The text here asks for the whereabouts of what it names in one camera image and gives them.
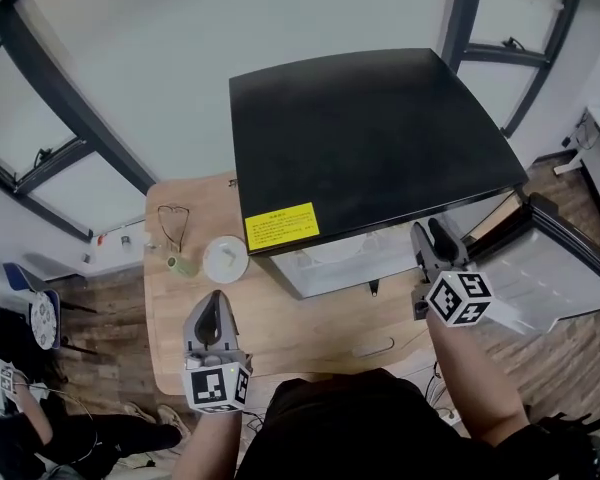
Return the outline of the person's body black clothing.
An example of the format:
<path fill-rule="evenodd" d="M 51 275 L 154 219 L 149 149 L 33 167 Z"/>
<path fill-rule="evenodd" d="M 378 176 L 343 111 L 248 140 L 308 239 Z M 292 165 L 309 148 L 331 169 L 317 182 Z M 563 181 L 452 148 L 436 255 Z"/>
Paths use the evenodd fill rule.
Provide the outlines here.
<path fill-rule="evenodd" d="M 417 386 L 374 370 L 280 384 L 235 480 L 596 480 L 596 468 L 581 435 L 462 437 Z"/>

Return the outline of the person's left forearm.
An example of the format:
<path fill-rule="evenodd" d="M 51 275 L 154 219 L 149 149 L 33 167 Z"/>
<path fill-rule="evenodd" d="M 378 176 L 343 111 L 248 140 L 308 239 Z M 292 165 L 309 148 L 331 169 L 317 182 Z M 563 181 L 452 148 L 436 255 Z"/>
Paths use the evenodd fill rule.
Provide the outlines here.
<path fill-rule="evenodd" d="M 241 422 L 240 411 L 203 414 L 173 468 L 171 480 L 233 480 Z"/>

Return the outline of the black framed window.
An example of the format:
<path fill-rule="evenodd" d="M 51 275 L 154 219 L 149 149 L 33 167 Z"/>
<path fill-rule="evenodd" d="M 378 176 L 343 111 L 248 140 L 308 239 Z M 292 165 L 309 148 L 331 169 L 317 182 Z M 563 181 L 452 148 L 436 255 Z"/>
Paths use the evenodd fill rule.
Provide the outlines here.
<path fill-rule="evenodd" d="M 50 110 L 74 134 L 37 168 L 18 178 L 0 165 L 0 191 L 48 224 L 88 243 L 91 230 L 83 231 L 31 197 L 32 192 L 87 156 L 96 153 L 141 194 L 156 181 L 114 136 L 61 72 L 34 37 L 14 5 L 0 3 L 0 50 Z"/>
<path fill-rule="evenodd" d="M 545 49 L 542 52 L 526 49 L 509 50 L 502 44 L 483 44 L 471 41 L 480 0 L 451 0 L 451 7 L 443 35 L 443 61 L 457 71 L 462 62 L 481 62 L 532 68 L 535 75 L 522 96 L 517 108 L 501 128 L 506 138 L 522 123 L 535 102 L 568 37 L 581 0 L 560 0 L 557 17 L 552 25 Z"/>

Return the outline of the patterned round cushion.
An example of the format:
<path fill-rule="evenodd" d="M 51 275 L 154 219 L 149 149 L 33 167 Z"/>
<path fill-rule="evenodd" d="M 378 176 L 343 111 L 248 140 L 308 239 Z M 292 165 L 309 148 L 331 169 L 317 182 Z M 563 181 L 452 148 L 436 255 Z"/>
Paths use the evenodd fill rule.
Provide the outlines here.
<path fill-rule="evenodd" d="M 29 308 L 29 325 L 35 342 L 42 350 L 60 347 L 60 302 L 54 290 L 34 294 Z"/>

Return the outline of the round thin-rim eyeglasses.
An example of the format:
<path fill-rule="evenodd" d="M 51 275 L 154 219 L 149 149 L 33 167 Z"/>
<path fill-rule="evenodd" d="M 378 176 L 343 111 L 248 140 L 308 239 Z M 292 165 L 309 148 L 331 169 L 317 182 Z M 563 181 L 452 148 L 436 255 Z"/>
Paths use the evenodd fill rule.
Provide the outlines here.
<path fill-rule="evenodd" d="M 188 227 L 190 210 L 179 205 L 159 205 L 158 223 L 170 247 L 177 253 L 182 252 Z"/>

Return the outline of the person's right forearm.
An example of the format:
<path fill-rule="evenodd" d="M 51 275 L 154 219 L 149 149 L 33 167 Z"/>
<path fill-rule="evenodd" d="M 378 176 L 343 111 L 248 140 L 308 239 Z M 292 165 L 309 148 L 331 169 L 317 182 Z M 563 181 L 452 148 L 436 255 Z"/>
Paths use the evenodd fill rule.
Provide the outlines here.
<path fill-rule="evenodd" d="M 426 322 L 449 396 L 474 440 L 497 446 L 529 425 L 515 385 L 464 327 Z"/>

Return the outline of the blue chair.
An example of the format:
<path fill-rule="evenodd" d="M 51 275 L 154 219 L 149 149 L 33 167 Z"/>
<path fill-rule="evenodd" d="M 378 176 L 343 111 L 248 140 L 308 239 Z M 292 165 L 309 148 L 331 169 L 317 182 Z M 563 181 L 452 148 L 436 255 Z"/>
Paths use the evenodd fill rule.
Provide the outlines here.
<path fill-rule="evenodd" d="M 34 298 L 34 294 L 39 291 L 44 290 L 54 290 L 46 281 L 41 280 L 33 273 L 26 270 L 24 267 L 20 266 L 16 263 L 4 263 L 3 269 L 9 283 L 9 286 L 13 291 L 16 292 L 28 292 L 30 294 L 29 298 L 29 308 L 32 299 Z M 67 301 L 63 301 L 59 294 L 59 302 L 60 302 L 60 319 L 62 315 L 62 310 L 69 311 L 82 311 L 86 313 L 96 314 L 96 311 L 87 308 L 84 306 L 76 305 L 74 303 L 70 303 Z M 60 347 L 66 348 L 68 350 L 73 350 L 79 353 L 88 354 L 88 355 L 96 355 L 97 352 L 90 349 L 85 349 L 82 347 L 78 347 L 77 345 L 71 344 L 69 338 L 63 334 L 62 331 L 62 321 L 60 327 Z"/>

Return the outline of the light green cup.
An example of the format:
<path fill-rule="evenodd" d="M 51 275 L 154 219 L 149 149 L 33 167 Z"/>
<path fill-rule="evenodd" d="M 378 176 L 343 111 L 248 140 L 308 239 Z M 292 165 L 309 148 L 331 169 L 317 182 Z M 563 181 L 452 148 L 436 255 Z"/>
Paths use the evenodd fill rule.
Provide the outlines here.
<path fill-rule="evenodd" d="M 166 264 L 171 272 L 184 277 L 195 277 L 197 267 L 190 260 L 180 255 L 171 255 L 167 258 Z"/>

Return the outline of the black mini fridge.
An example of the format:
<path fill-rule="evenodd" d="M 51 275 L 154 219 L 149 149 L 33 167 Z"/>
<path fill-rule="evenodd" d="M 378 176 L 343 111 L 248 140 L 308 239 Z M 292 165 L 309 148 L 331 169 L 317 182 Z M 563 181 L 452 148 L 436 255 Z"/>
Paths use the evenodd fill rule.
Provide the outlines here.
<path fill-rule="evenodd" d="M 454 209 L 520 193 L 527 174 L 487 112 L 429 49 L 292 62 L 231 79 L 239 202 L 251 258 L 302 300 L 414 270 L 484 272 L 488 317 L 519 333 L 600 310 L 600 248 L 547 198 L 519 205 L 478 238 Z M 464 269 L 423 271 L 412 245 L 437 218 L 465 244 Z M 314 263 L 303 249 L 375 234 L 360 263 Z"/>

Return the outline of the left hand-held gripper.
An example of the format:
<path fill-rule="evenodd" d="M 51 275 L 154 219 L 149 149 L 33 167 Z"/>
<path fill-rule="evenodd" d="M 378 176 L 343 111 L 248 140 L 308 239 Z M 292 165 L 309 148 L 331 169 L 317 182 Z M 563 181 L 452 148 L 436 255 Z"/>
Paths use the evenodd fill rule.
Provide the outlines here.
<path fill-rule="evenodd" d="M 237 350 L 238 335 L 229 299 L 222 291 L 212 291 L 191 311 L 184 324 L 186 350 L 225 350 L 185 356 L 182 383 L 191 409 L 221 414 L 245 408 L 251 356 Z"/>

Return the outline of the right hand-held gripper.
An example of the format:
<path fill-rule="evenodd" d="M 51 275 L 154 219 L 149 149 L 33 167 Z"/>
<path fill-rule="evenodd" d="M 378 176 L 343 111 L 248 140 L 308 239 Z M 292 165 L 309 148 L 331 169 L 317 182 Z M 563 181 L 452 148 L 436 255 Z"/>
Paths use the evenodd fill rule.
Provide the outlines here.
<path fill-rule="evenodd" d="M 428 220 L 431 242 L 426 229 L 416 222 L 412 226 L 412 245 L 423 271 L 439 268 L 444 260 L 453 268 L 464 269 L 469 261 L 465 244 L 437 218 Z M 424 320 L 436 315 L 446 327 L 476 325 L 493 303 L 493 289 L 484 272 L 441 271 L 432 282 L 412 291 L 413 316 Z"/>

